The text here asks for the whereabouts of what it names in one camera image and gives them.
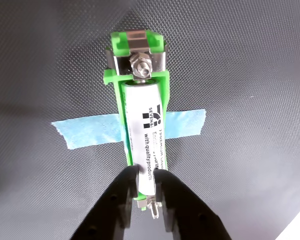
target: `battery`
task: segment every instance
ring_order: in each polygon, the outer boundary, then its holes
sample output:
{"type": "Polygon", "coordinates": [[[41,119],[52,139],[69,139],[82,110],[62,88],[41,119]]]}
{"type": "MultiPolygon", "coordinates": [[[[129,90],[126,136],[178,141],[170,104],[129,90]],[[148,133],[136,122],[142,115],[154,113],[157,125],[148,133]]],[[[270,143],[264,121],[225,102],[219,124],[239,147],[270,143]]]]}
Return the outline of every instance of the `battery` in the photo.
{"type": "Polygon", "coordinates": [[[154,169],[167,169],[165,127],[158,82],[123,84],[125,117],[134,165],[139,165],[138,191],[155,195],[154,169]]]}

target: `gray fabric surface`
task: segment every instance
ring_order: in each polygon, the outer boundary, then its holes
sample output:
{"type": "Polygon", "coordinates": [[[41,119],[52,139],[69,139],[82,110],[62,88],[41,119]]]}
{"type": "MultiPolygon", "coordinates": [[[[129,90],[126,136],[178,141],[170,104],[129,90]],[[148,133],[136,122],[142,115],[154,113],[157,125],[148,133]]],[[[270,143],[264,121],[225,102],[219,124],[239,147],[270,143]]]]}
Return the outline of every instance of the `gray fabric surface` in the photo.
{"type": "MultiPolygon", "coordinates": [[[[300,211],[300,0],[0,1],[0,240],[69,239],[126,166],[50,122],[117,112],[104,48],[135,28],[169,44],[168,110],[207,110],[168,168],[234,240],[274,240],[300,211]]],[[[125,239],[172,236],[134,204],[125,239]]]]}

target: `green battery holder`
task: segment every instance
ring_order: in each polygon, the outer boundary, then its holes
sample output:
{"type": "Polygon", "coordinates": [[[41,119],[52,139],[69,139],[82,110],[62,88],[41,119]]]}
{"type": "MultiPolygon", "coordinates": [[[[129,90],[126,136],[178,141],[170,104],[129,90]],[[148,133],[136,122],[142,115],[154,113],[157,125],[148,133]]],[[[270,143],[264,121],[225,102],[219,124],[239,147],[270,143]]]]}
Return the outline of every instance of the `green battery holder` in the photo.
{"type": "MultiPolygon", "coordinates": [[[[166,48],[166,42],[164,41],[164,37],[156,32],[146,30],[146,40],[149,47],[149,52],[151,54],[160,54],[164,53],[166,48]]],[[[111,45],[112,52],[114,57],[129,57],[132,55],[127,32],[113,32],[111,34],[111,45]]],[[[151,73],[151,78],[158,81],[159,94],[162,101],[162,110],[163,110],[163,123],[166,126],[166,113],[167,106],[170,98],[170,74],[169,71],[153,71],[151,73]]],[[[105,85],[109,83],[113,83],[114,93],[116,104],[119,112],[119,119],[121,124],[121,135],[124,142],[124,150],[126,154],[127,165],[133,165],[132,152],[130,148],[129,136],[128,136],[128,128],[126,121],[126,111],[125,111],[125,101],[123,95],[123,84],[127,81],[131,81],[134,79],[133,74],[117,74],[115,67],[108,68],[104,70],[103,82],[105,85]]],[[[136,201],[145,200],[146,196],[142,193],[138,193],[138,197],[135,198],[136,201]]]]}

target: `cylindrical battery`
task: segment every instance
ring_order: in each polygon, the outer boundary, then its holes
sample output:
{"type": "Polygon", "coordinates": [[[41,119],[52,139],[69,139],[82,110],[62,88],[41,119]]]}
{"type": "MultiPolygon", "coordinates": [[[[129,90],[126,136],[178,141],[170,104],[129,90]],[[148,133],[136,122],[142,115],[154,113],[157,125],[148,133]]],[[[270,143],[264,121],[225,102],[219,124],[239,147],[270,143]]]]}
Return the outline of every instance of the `cylindrical battery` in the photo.
{"type": "Polygon", "coordinates": [[[134,165],[139,165],[138,190],[155,195],[154,169],[167,169],[165,127],[158,82],[148,79],[123,85],[125,117],[134,165]]]}

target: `blue painter's tape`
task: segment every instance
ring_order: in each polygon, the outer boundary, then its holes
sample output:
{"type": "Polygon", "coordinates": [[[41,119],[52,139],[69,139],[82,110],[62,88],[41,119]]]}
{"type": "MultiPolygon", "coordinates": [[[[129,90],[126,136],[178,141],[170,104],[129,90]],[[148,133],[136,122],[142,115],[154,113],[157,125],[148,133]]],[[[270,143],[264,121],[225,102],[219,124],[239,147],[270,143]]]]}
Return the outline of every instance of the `blue painter's tape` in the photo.
{"type": "MultiPolygon", "coordinates": [[[[200,135],[205,119],[204,109],[167,112],[165,138],[200,135]]],[[[68,149],[117,143],[123,140],[118,113],[66,119],[51,124],[64,137],[68,149]]]]}
{"type": "Polygon", "coordinates": [[[86,116],[51,123],[68,149],[121,141],[119,114],[86,116]]]}
{"type": "Polygon", "coordinates": [[[165,117],[165,139],[200,135],[206,120],[206,110],[171,111],[165,117]]]}

